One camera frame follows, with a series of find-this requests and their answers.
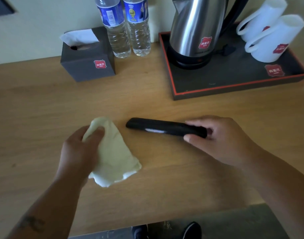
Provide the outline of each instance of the bottled water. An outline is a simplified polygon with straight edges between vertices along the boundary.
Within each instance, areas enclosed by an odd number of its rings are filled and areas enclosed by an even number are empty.
[[[114,55],[126,58],[131,54],[131,47],[126,31],[121,0],[96,0],[101,19],[105,25]]]
[[[123,2],[129,22],[133,51],[138,56],[146,56],[151,50],[147,0],[123,0]]]

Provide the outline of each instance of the gray tissue box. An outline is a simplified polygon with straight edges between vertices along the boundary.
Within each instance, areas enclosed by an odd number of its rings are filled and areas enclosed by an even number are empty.
[[[75,81],[115,75],[114,54],[105,27],[92,28],[99,42],[86,50],[73,50],[63,43],[61,65]]]

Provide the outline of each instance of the white mug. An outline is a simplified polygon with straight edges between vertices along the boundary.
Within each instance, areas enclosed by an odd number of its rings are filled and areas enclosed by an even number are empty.
[[[264,63],[275,62],[287,49],[301,29],[304,20],[298,15],[280,17],[275,25],[261,32],[254,39],[248,41],[245,50],[258,61]]]
[[[248,42],[259,33],[274,25],[287,6],[286,0],[265,0],[256,12],[238,25],[237,34],[241,35],[241,38],[245,42]],[[246,23],[248,23],[247,26],[243,30],[240,30]]]

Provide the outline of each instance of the black shoe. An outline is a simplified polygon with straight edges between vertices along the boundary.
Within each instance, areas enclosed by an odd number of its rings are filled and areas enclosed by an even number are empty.
[[[149,239],[147,225],[132,227],[133,239]]]
[[[201,226],[195,221],[190,223],[185,229],[183,239],[202,239]]]

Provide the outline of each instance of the wall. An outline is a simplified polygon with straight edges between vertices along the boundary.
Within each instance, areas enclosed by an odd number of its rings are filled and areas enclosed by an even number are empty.
[[[59,36],[71,30],[102,26],[94,0],[8,0],[17,11],[0,17],[0,64],[61,55]],[[250,0],[239,19],[264,0]],[[287,0],[288,13],[304,18],[304,0]],[[158,32],[171,29],[175,8],[172,0],[149,0],[151,41]],[[304,30],[291,47],[304,60]]]

